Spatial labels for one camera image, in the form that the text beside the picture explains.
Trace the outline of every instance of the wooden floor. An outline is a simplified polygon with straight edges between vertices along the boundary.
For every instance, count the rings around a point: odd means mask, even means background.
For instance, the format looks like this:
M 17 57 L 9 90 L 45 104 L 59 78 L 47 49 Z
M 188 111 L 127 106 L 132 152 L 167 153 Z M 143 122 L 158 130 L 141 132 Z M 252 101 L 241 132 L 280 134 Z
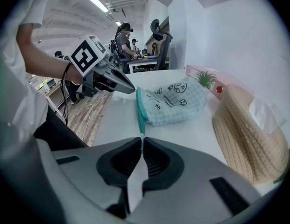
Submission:
M 87 110 L 87 106 L 89 104 L 97 104 L 105 91 L 100 91 L 96 95 L 94 95 L 92 98 L 85 97 L 82 100 L 79 100 L 79 103 L 76 105 L 71 105 L 71 100 L 68 98 L 67 104 L 68 104 L 68 127 L 75 132 L 75 134 L 82 140 L 83 134 L 86 128 L 86 125 L 88 123 L 89 117 L 88 114 L 90 112 L 90 109 Z M 95 139 L 96 133 L 98 131 L 100 122 L 102 120 L 102 117 L 104 115 L 105 109 L 112 97 L 113 93 L 106 92 L 105 96 L 103 97 L 102 101 L 92 108 L 92 111 L 90 113 L 90 122 L 87 127 L 87 130 L 85 132 L 84 136 L 84 142 L 88 146 L 92 146 L 93 141 Z M 61 113 L 64 112 L 64 105 L 61 105 L 59 110 Z M 64 117 L 61 117 L 59 114 L 56 113 L 56 115 L 65 122 Z

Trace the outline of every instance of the chair headrest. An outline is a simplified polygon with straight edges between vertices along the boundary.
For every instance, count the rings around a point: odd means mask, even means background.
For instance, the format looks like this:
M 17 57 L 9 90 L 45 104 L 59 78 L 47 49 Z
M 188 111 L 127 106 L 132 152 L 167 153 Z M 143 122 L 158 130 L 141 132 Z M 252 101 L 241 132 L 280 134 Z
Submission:
M 157 31 L 158 27 L 159 27 L 159 20 L 158 19 L 153 20 L 150 26 L 151 31 L 153 33 L 153 37 L 155 40 L 161 41 L 163 39 L 163 35 L 159 31 Z

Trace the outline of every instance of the pink box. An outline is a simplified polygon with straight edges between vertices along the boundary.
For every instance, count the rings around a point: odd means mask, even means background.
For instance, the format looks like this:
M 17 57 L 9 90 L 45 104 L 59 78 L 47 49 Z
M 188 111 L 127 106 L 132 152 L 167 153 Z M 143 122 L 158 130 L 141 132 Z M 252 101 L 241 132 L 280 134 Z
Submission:
M 217 98 L 221 99 L 223 90 L 226 85 L 233 83 L 235 85 L 238 85 L 242 87 L 243 89 L 247 90 L 250 94 L 254 94 L 254 92 L 245 86 L 243 83 L 241 83 L 238 79 L 236 79 L 234 76 L 221 72 L 218 70 L 215 70 L 213 68 L 208 68 L 204 66 L 198 66 L 198 65 L 188 65 L 186 67 L 186 74 L 190 77 L 197 78 L 196 74 L 198 71 L 208 71 L 210 73 L 215 74 L 217 80 L 214 84 L 214 86 L 211 88 L 211 93 L 214 94 Z

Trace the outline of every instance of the teal checkered pouch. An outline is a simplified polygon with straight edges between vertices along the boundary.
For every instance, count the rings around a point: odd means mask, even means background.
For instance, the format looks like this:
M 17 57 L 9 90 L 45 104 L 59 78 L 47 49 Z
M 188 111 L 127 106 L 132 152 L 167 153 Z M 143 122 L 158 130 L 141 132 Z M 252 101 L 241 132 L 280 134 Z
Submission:
M 138 87 L 136 92 L 138 121 L 141 133 L 145 122 L 162 126 L 196 117 L 206 105 L 206 93 L 192 77 L 149 91 Z

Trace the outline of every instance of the black cable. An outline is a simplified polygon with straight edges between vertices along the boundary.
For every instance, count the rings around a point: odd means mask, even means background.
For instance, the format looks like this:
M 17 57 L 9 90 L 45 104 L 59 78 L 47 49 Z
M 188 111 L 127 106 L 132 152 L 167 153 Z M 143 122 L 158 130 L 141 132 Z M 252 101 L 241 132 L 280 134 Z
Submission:
M 62 80 L 61 80 L 61 91 L 62 91 L 62 95 L 63 95 L 63 98 L 64 98 L 64 112 L 63 112 L 63 117 L 65 119 L 65 122 L 66 122 L 66 126 L 68 125 L 68 107 L 67 107 L 67 99 L 66 99 L 66 96 L 65 96 L 65 90 L 64 90 L 64 81 L 65 81 L 65 78 L 66 78 L 66 74 L 67 74 L 67 71 L 68 69 L 70 68 L 70 66 L 72 65 L 72 62 L 69 62 L 68 65 L 66 66 L 66 69 L 62 75 Z

